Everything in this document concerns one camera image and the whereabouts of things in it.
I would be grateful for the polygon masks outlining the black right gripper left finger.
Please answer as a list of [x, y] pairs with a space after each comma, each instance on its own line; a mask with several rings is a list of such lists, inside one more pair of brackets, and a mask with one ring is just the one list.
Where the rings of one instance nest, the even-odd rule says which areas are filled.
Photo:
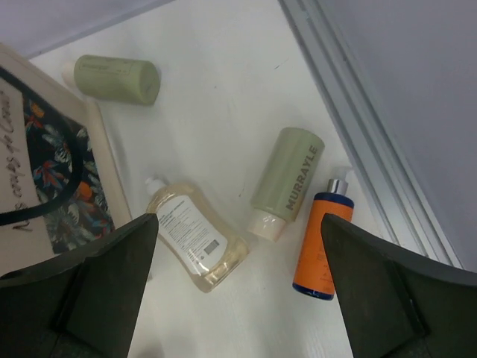
[[1, 276], [1, 356], [126, 357], [158, 229], [157, 217], [144, 214]]

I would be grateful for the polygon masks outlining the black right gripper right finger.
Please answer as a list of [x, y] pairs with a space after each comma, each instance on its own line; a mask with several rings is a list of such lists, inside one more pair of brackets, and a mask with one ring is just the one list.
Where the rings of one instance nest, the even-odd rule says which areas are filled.
[[476, 273], [332, 214], [321, 235], [353, 356], [476, 356]]

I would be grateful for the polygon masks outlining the clear yellow soap bottle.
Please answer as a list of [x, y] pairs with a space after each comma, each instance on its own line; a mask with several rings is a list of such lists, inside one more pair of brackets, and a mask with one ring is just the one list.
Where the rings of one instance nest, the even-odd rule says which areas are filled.
[[146, 212], [158, 218], [159, 239], [200, 291], [211, 292], [245, 260], [245, 239], [219, 216], [198, 186], [148, 178], [145, 188], [151, 198]]

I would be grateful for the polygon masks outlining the green Murrayle bottle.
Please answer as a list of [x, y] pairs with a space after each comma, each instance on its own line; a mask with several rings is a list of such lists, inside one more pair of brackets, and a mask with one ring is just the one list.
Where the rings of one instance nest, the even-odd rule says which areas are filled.
[[277, 241], [294, 222], [312, 182], [323, 140], [302, 128], [283, 128], [250, 200], [253, 212], [248, 231]]

